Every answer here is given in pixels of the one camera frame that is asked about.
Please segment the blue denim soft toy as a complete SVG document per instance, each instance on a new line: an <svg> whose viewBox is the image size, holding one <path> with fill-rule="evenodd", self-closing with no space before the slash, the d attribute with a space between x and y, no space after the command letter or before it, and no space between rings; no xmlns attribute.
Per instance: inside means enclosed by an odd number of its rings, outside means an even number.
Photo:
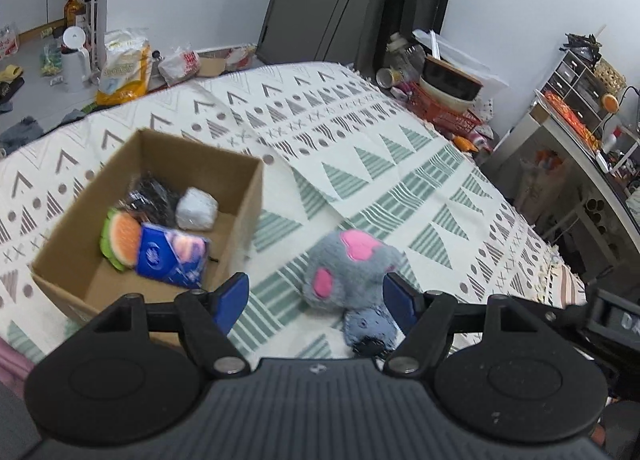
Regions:
<svg viewBox="0 0 640 460"><path fill-rule="evenodd" d="M346 310L343 321L345 343L356 356L385 358L395 349L397 328L384 305Z"/></svg>

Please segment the grey plush toy pink patches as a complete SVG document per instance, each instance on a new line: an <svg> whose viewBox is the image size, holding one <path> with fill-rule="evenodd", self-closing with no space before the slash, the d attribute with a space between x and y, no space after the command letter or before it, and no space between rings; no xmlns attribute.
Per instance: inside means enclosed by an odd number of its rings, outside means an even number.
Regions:
<svg viewBox="0 0 640 460"><path fill-rule="evenodd" d="M302 295L322 310L362 310L383 304L383 280L402 254L358 229L334 230L308 252Z"/></svg>

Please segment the blue tissue packet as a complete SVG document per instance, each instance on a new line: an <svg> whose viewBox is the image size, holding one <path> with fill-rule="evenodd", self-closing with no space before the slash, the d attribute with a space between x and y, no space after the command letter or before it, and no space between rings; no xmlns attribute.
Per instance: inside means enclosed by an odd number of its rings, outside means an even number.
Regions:
<svg viewBox="0 0 640 460"><path fill-rule="evenodd" d="M174 287L199 289L209 261L209 240L181 230L145 223L134 271Z"/></svg>

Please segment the brown cardboard box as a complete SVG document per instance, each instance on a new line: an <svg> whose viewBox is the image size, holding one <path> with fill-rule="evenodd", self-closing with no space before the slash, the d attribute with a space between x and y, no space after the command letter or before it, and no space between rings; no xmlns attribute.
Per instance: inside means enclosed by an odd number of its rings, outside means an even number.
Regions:
<svg viewBox="0 0 640 460"><path fill-rule="evenodd" d="M215 291L245 268L262 212L262 161L151 130L128 139L67 209L32 262L32 279L83 324L126 294L170 302ZM179 228L160 194L136 212L125 202L143 183L217 202L204 230Z"/></svg>

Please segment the white desk shelf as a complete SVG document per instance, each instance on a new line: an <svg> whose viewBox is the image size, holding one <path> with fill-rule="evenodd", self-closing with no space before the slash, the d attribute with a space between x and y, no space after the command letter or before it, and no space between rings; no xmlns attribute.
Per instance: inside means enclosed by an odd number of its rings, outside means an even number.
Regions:
<svg viewBox="0 0 640 460"><path fill-rule="evenodd" d="M624 191L540 100L480 168L585 282L639 282L639 223Z"/></svg>

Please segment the black sparkly pouch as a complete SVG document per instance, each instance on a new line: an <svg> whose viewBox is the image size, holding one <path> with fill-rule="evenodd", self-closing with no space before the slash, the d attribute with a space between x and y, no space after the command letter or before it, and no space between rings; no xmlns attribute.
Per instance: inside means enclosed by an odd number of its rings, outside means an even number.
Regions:
<svg viewBox="0 0 640 460"><path fill-rule="evenodd" d="M176 209L180 194L151 173L144 173L129 185L117 207L130 214L138 223L164 227L177 226Z"/></svg>

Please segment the watermelon slice plush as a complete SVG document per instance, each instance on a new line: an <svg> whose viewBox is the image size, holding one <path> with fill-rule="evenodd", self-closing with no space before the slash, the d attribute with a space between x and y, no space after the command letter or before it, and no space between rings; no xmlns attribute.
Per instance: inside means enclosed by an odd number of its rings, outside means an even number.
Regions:
<svg viewBox="0 0 640 460"><path fill-rule="evenodd" d="M128 212L111 209L107 213L100 239L100 250L120 272L137 264L142 226Z"/></svg>

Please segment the patterned white green blanket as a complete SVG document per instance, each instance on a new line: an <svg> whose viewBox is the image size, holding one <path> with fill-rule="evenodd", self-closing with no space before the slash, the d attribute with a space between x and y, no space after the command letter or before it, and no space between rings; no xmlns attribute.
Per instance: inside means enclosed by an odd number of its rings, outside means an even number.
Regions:
<svg viewBox="0 0 640 460"><path fill-rule="evenodd" d="M252 290L230 334L250 360L347 355L341 317L300 295L308 250L338 228L394 246L410 284L462 303L585 302L558 251L430 124L339 64L281 64L90 114L2 161L1 336L34 362L91 317L96 296L91 275L71 264L79 304L48 300L32 276L37 253L107 160L142 134L262 161Z"/></svg>

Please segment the red plastic basket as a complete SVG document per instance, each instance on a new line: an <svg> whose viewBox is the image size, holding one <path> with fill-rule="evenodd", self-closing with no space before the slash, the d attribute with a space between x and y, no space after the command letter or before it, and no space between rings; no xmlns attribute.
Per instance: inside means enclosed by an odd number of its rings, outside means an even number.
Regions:
<svg viewBox="0 0 640 460"><path fill-rule="evenodd" d="M409 110L421 120L435 125L436 128L442 128L455 135L468 136L482 124L482 121L477 119L470 110L455 112L428 96L416 83L410 84L410 90Z"/></svg>

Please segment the black white bowl stack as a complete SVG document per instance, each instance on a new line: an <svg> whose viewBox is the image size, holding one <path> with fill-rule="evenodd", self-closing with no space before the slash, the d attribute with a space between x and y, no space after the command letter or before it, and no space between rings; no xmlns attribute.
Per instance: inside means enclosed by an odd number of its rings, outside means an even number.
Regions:
<svg viewBox="0 0 640 460"><path fill-rule="evenodd" d="M420 87L439 105L462 113L473 105L483 83L447 61L428 55L421 71Z"/></svg>

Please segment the tin can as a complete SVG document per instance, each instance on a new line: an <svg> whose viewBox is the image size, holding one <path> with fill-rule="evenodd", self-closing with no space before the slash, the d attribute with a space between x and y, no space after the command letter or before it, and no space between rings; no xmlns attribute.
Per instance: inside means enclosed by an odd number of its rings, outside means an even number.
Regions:
<svg viewBox="0 0 640 460"><path fill-rule="evenodd" d="M404 82L404 77L399 71L393 68L381 68L376 72L375 81L383 90L390 90L394 86Z"/></svg>

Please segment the pink bed sheet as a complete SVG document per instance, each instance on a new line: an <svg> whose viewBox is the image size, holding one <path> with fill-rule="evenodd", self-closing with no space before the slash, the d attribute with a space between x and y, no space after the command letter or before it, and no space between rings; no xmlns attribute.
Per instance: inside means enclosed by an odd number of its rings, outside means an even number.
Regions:
<svg viewBox="0 0 640 460"><path fill-rule="evenodd" d="M19 399L24 398L25 382L35 367L4 339L0 339L0 382Z"/></svg>

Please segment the white drawer organizer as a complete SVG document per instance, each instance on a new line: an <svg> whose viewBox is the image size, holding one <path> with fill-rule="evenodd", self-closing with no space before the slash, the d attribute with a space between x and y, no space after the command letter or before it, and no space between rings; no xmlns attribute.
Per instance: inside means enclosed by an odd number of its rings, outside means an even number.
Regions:
<svg viewBox="0 0 640 460"><path fill-rule="evenodd" d="M544 83L542 91L553 92L563 99L587 128L598 136L608 116L602 105L604 84L572 52L562 59Z"/></svg>

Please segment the white red plastic bag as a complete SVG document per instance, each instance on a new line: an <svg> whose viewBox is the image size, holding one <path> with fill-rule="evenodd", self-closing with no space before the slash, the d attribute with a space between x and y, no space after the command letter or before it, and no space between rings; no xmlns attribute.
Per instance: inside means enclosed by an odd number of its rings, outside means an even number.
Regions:
<svg viewBox="0 0 640 460"><path fill-rule="evenodd" d="M200 56L194 50L178 48L158 64L158 72L168 86L193 78L201 68Z"/></svg>

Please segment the white electric kettle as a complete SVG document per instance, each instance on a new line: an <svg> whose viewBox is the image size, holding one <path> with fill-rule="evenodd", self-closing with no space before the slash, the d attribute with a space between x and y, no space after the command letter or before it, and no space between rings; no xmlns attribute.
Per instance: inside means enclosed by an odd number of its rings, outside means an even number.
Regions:
<svg viewBox="0 0 640 460"><path fill-rule="evenodd" d="M81 27L68 27L62 35L63 83L70 93L84 90L90 82L91 64L86 42L85 30Z"/></svg>

